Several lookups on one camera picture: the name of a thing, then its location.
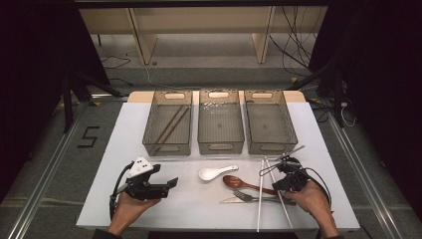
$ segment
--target hand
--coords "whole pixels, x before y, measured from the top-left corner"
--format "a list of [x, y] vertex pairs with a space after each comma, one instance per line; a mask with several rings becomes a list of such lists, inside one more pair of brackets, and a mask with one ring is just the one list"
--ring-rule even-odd
[[286, 191], [284, 196], [296, 201], [301, 209], [314, 217], [323, 238], [339, 235], [325, 194], [316, 183], [309, 181], [301, 191]]
[[146, 209], [159, 201], [161, 199], [140, 201], [122, 192], [118, 197], [117, 208], [107, 231], [120, 236]]

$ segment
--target white spoon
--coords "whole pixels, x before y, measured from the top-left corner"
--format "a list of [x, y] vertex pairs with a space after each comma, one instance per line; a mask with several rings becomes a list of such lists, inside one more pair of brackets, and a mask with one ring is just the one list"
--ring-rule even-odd
[[202, 180], [209, 181], [215, 178], [216, 176], [218, 176], [222, 172], [237, 170], [237, 169], [239, 169], [238, 165], [231, 165], [231, 166], [222, 167], [222, 168], [202, 168], [201, 170], [199, 170], [199, 177]]

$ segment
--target plastic bin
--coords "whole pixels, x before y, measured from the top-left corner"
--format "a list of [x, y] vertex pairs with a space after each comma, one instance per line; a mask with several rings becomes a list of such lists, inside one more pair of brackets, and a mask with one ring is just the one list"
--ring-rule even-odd
[[155, 92], [142, 144], [149, 156], [190, 155], [192, 92]]
[[200, 153], [240, 154], [244, 141], [238, 91], [200, 91], [198, 122]]
[[249, 154], [278, 155], [292, 151], [298, 139], [283, 91], [245, 91]]

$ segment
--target wooden spoon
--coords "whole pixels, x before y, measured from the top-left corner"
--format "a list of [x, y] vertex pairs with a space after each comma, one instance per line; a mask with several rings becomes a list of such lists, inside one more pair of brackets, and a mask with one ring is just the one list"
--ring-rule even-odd
[[[249, 187], [249, 188], [253, 188], [253, 189], [256, 189], [256, 190], [260, 190], [259, 186], [255, 186], [255, 185], [251, 185], [249, 183], [246, 183], [246, 182], [242, 181], [237, 176], [225, 175], [223, 177], [223, 181], [228, 187], [231, 187], [231, 188]], [[268, 188], [264, 188], [264, 187], [263, 187], [263, 192], [271, 194], [271, 195], [278, 195], [276, 190], [268, 189]]]

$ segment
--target aluminum rail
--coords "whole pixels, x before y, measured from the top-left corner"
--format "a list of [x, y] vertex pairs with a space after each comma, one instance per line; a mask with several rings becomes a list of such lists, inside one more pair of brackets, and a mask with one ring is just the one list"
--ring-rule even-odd
[[403, 238], [390, 210], [376, 189], [375, 184], [372, 182], [369, 173], [366, 171], [344, 128], [339, 128], [331, 114], [328, 116], [329, 123], [331, 124], [331, 127], [346, 154], [350, 166], [353, 169], [354, 174], [356, 175], [357, 180], [359, 181], [359, 184], [375, 213], [375, 216], [378, 218], [379, 224], [384, 230], [386, 237], [389, 239]]
[[38, 207], [40, 206], [41, 200], [46, 194], [53, 177], [56, 174], [57, 169], [62, 162], [63, 155], [68, 149], [69, 143], [75, 133], [75, 129], [78, 127], [78, 123], [81, 119], [81, 116], [88, 108], [89, 103], [80, 103], [78, 105], [77, 111], [75, 113], [75, 121], [70, 127], [67, 133], [62, 136], [62, 139], [59, 142], [53, 156], [50, 159], [49, 164], [43, 172], [37, 186], [35, 187], [33, 193], [28, 199], [26, 205], [22, 209], [20, 215], [17, 217], [16, 221], [13, 224], [13, 227], [9, 233], [9, 239], [23, 238], [27, 232], [32, 219], [37, 212]]

